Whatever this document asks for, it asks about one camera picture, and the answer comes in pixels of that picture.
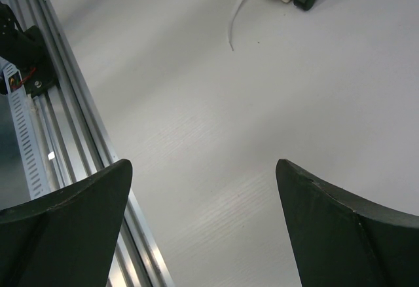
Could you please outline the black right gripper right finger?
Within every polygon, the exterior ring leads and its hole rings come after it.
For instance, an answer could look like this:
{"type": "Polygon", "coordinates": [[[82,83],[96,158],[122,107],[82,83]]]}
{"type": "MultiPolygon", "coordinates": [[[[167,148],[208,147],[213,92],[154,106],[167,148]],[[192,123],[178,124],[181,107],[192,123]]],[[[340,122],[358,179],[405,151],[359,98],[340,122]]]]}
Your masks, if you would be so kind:
{"type": "Polygon", "coordinates": [[[280,159],[276,179],[303,286],[417,286],[418,216],[280,159]]]}

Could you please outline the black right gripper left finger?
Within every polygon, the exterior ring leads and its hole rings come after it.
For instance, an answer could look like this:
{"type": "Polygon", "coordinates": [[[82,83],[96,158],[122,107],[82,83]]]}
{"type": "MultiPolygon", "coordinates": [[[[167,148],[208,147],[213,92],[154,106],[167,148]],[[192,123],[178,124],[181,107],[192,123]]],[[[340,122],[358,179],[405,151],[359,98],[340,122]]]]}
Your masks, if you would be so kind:
{"type": "Polygon", "coordinates": [[[105,286],[133,168],[127,159],[1,211],[2,286],[105,286]]]}

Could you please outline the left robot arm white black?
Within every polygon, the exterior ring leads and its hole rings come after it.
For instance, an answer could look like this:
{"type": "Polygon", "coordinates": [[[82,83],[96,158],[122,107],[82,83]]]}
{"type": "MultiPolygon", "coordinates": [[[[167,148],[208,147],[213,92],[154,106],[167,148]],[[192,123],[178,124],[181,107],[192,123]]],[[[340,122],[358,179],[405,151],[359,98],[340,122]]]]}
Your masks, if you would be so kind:
{"type": "Polygon", "coordinates": [[[44,37],[37,26],[23,30],[12,9],[1,3],[1,57],[15,65],[20,77],[9,77],[12,92],[25,88],[32,98],[58,81],[44,37]]]}

